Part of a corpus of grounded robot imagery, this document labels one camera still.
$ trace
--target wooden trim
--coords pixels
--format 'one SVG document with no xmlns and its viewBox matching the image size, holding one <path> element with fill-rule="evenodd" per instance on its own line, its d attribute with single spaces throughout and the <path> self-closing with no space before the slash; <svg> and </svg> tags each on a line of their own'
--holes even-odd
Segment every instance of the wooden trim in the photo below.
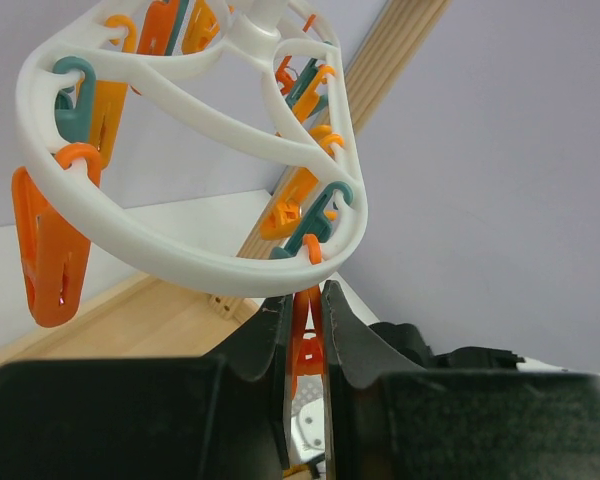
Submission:
<svg viewBox="0 0 600 480">
<path fill-rule="evenodd" d="M 90 341 L 89 338 L 90 336 L 93 337 L 93 332 L 88 333 L 89 330 L 93 329 L 101 320 L 103 324 L 107 323 L 110 317 L 115 314 L 116 310 L 124 309 L 125 307 L 129 307 L 128 310 L 133 310 L 134 302 L 141 302 L 145 295 L 151 295 L 152 292 L 153 295 L 158 295 L 158 292 L 173 292 L 174 296 L 179 295 L 182 297 L 183 293 L 180 292 L 181 290 L 185 289 L 175 285 L 169 285 L 166 282 L 163 282 L 162 280 L 145 273 L 138 273 L 124 282 L 116 285 L 115 287 L 103 292 L 102 294 L 97 295 L 95 298 L 85 302 L 83 305 L 81 305 L 76 318 L 68 322 L 66 325 L 53 329 L 36 328 L 33 332 L 25 335 L 24 337 L 10 343 L 9 345 L 6 345 L 5 347 L 0 348 L 0 365 L 22 359 L 65 356 L 65 352 L 67 351 L 66 347 L 68 344 L 75 344 L 81 340 L 84 340 L 85 342 Z M 216 334 L 215 332 L 208 334 L 209 332 L 206 332 L 207 336 L 205 338 L 201 338 L 200 343 L 198 344 L 202 345 L 204 342 L 205 345 L 200 346 L 199 348 L 202 348 L 205 351 L 208 348 L 213 347 L 219 340 L 223 338 L 223 336 L 226 336 L 231 331 L 235 330 L 240 324 L 244 323 L 259 308 L 257 303 L 249 299 L 243 302 L 243 304 L 236 309 L 234 321 L 221 320 L 220 318 L 217 318 L 217 315 L 209 309 L 208 295 L 193 291 L 186 291 L 186 295 L 187 298 L 190 297 L 191 299 L 188 301 L 188 303 L 194 307 L 196 302 L 202 302 L 201 306 L 204 308 L 197 311 L 200 313 L 200 315 L 206 315 L 207 318 L 210 314 L 213 317 L 212 324 L 217 324 L 219 321 L 223 321 L 225 323 L 231 322 L 221 329 L 220 334 Z M 160 310 L 165 310 L 164 305 L 155 305 L 155 310 L 147 312 L 146 315 L 155 316 L 155 311 Z M 132 322 L 136 320 L 137 322 L 135 325 L 142 323 L 143 321 L 142 318 L 131 319 Z M 193 322 L 195 320 L 199 319 L 191 318 L 190 320 L 185 319 L 184 321 Z M 119 330 L 121 330 L 121 328 L 118 328 L 113 332 L 108 331 L 107 333 L 124 336 L 125 332 Z M 199 337 L 203 337 L 202 332 L 198 333 L 196 331 L 195 333 Z M 151 334 L 152 332 L 147 332 L 146 341 L 151 340 Z M 143 341 L 145 340 L 141 338 L 138 343 L 142 343 Z M 88 352 L 92 350 L 93 349 L 85 349 L 84 351 Z M 142 355 L 142 350 L 142 348 L 136 350 L 137 354 Z M 70 352 L 69 356 L 84 357 L 84 351 L 75 353 Z M 182 352 L 165 351 L 164 355 L 173 355 L 174 353 L 181 354 Z M 109 350 L 107 354 L 110 356 L 112 354 L 111 350 Z"/>
<path fill-rule="evenodd" d="M 359 132 L 395 84 L 407 63 L 440 19 L 451 0 L 390 0 L 371 33 L 356 54 L 345 79 L 355 133 Z M 316 124 L 329 121 L 328 113 Z M 238 257 L 266 259 L 284 240 L 260 238 L 260 223 L 277 203 L 280 194 L 297 168 L 288 168 L 256 225 L 247 236 Z M 223 318 L 230 318 L 242 305 L 241 298 L 213 295 L 211 308 Z"/>
</svg>

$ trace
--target orange clothespin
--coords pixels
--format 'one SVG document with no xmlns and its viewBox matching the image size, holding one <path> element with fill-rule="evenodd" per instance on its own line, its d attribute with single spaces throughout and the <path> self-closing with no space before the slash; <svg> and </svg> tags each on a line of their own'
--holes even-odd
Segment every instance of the orange clothespin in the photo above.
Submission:
<svg viewBox="0 0 600 480">
<path fill-rule="evenodd" d="M 92 145 L 67 145 L 55 158 L 65 169 L 84 158 L 89 179 L 100 185 Z M 38 325 L 57 327 L 78 311 L 91 242 L 47 202 L 24 167 L 13 174 L 11 191 L 29 311 Z"/>
<path fill-rule="evenodd" d="M 312 265 L 322 261 L 320 242 L 313 235 L 305 235 L 303 243 L 309 249 Z M 298 292 L 293 297 L 293 319 L 291 324 L 291 391 L 295 396 L 298 377 L 301 375 L 324 374 L 324 336 L 322 329 L 322 293 L 320 286 Z M 316 336 L 304 338 L 307 332 L 307 318 L 311 307 L 311 318 Z"/>
<path fill-rule="evenodd" d="M 307 23 L 305 23 L 304 27 L 302 27 L 302 31 L 305 33 L 308 32 L 315 19 L 316 15 L 314 13 L 307 19 Z M 294 83 L 293 78 L 291 78 L 291 75 L 289 75 L 289 72 L 287 72 L 287 67 L 289 66 L 290 61 L 291 55 L 287 55 L 286 57 L 284 57 L 282 62 L 280 62 L 280 65 L 276 70 L 276 80 L 278 81 L 278 83 L 282 84 L 282 88 L 280 89 L 280 93 L 282 95 L 286 95 L 287 93 L 289 93 Z"/>
<path fill-rule="evenodd" d="M 344 146 L 342 137 L 331 131 L 330 125 L 319 125 L 309 130 L 309 134 L 333 157 L 332 143 Z M 318 179 L 306 168 L 296 172 L 289 185 L 282 191 L 280 199 L 260 224 L 260 236 L 263 240 L 278 240 L 291 236 L 297 228 L 302 215 L 300 205 L 318 185 Z M 336 219 L 335 212 L 326 212 L 327 218 Z"/>
<path fill-rule="evenodd" d="M 154 0 L 147 9 L 137 53 L 164 55 L 178 14 L 180 0 Z"/>
<path fill-rule="evenodd" d="M 127 36 L 123 41 L 122 51 L 133 53 L 136 48 L 137 32 L 136 26 L 129 17 L 125 15 L 113 15 L 107 19 L 105 26 L 110 28 L 127 27 Z M 118 45 L 120 41 L 114 39 L 111 40 L 111 43 Z M 93 118 L 91 120 L 89 143 L 100 152 L 103 169 L 107 168 L 111 161 L 126 96 L 126 83 L 107 82 L 104 80 L 96 82 L 96 96 L 93 103 Z"/>
<path fill-rule="evenodd" d="M 329 65 L 321 65 L 314 79 L 291 109 L 300 123 L 304 123 L 318 105 L 320 94 L 316 90 L 321 83 L 327 83 L 327 74 L 335 75 L 336 71 Z"/>
<path fill-rule="evenodd" d="M 233 13 L 233 7 L 229 6 L 229 11 Z M 196 0 L 182 39 L 182 53 L 187 55 L 201 52 L 207 48 L 218 31 L 220 31 L 220 25 L 218 25 L 213 11 L 204 0 Z"/>
</svg>

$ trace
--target wooden molding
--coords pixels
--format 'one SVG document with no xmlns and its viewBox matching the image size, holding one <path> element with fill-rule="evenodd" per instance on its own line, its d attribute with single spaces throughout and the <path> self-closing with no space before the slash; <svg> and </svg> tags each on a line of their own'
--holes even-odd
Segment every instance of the wooden molding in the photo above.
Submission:
<svg viewBox="0 0 600 480">
<path fill-rule="evenodd" d="M 81 305 L 76 318 L 0 349 L 0 365 L 24 359 L 202 355 L 258 310 L 253 300 L 222 319 L 206 293 L 139 273 Z"/>
<path fill-rule="evenodd" d="M 354 132 L 367 124 L 450 3 L 451 0 L 389 0 L 345 75 Z M 327 123 L 328 119 L 325 113 L 318 117 L 316 124 Z M 297 170 L 287 169 L 238 257 L 266 259 L 273 247 L 285 242 L 260 238 L 260 223 L 278 202 Z M 242 305 L 242 300 L 212 295 L 211 308 L 221 317 L 230 318 Z"/>
</svg>

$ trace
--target orange hook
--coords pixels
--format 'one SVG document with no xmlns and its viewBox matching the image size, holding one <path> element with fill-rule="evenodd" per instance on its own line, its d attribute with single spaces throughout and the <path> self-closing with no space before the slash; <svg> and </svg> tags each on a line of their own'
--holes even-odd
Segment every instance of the orange hook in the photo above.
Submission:
<svg viewBox="0 0 600 480">
<path fill-rule="evenodd" d="M 127 35 L 122 41 L 122 51 L 125 53 L 133 53 L 133 50 L 136 48 L 136 41 L 138 39 L 138 30 L 136 29 L 136 24 L 133 23 L 133 20 L 126 15 L 111 15 L 104 22 L 104 26 L 109 28 L 126 27 Z M 113 45 L 120 44 L 120 39 L 118 38 L 113 38 L 110 41 Z"/>
<path fill-rule="evenodd" d="M 313 21 L 316 19 L 316 15 L 315 13 L 310 15 L 309 18 L 307 19 L 307 23 L 304 24 L 304 27 L 302 28 L 303 32 L 308 32 L 309 28 L 311 28 L 311 25 L 313 24 Z M 289 66 L 289 62 L 291 61 L 291 55 L 287 55 L 286 57 L 284 57 L 284 59 L 282 60 L 282 62 L 280 62 L 280 65 L 278 66 L 278 69 L 276 70 L 276 80 L 278 81 L 278 83 L 282 84 L 282 88 L 280 89 L 280 93 L 282 95 L 286 95 L 287 93 L 289 93 L 291 91 L 291 87 L 293 87 L 293 78 L 291 78 L 291 75 L 289 75 L 289 72 L 287 72 L 287 67 Z"/>
</svg>

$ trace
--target orange peg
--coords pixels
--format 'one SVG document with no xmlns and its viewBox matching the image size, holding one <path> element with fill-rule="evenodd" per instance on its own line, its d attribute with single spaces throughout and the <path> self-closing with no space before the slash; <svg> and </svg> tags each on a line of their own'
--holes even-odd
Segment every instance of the orange peg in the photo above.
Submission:
<svg viewBox="0 0 600 480">
<path fill-rule="evenodd" d="M 302 243 L 306 245 L 309 250 L 309 261 L 311 262 L 311 265 L 317 265 L 322 262 L 322 250 L 320 249 L 318 237 L 309 233 L 302 237 Z"/>
<path fill-rule="evenodd" d="M 180 0 L 154 0 L 147 9 L 137 53 L 164 55 L 176 22 Z"/>
<path fill-rule="evenodd" d="M 282 88 L 280 88 L 280 93 L 282 95 L 289 93 L 294 83 L 293 78 L 291 78 L 291 75 L 287 72 L 290 61 L 291 55 L 287 55 L 282 59 L 282 62 L 280 62 L 280 65 L 278 65 L 278 69 L 276 70 L 276 81 L 282 84 Z"/>
<path fill-rule="evenodd" d="M 81 158 L 99 185 L 100 154 L 92 145 L 74 143 L 56 154 L 64 169 Z M 42 327 L 62 325 L 78 311 L 91 242 L 47 202 L 24 167 L 11 190 L 29 311 Z"/>
<path fill-rule="evenodd" d="M 124 15 L 113 15 L 105 22 L 107 27 L 127 27 L 127 36 L 122 44 L 122 51 L 133 53 L 136 48 L 137 32 L 133 21 Z M 111 40 L 118 45 L 118 39 Z M 102 158 L 102 168 L 105 169 L 111 161 L 113 147 L 118 135 L 118 127 L 127 96 L 127 84 L 119 82 L 96 82 L 96 95 L 93 102 L 93 117 L 89 133 L 89 143 L 96 147 Z"/>
</svg>

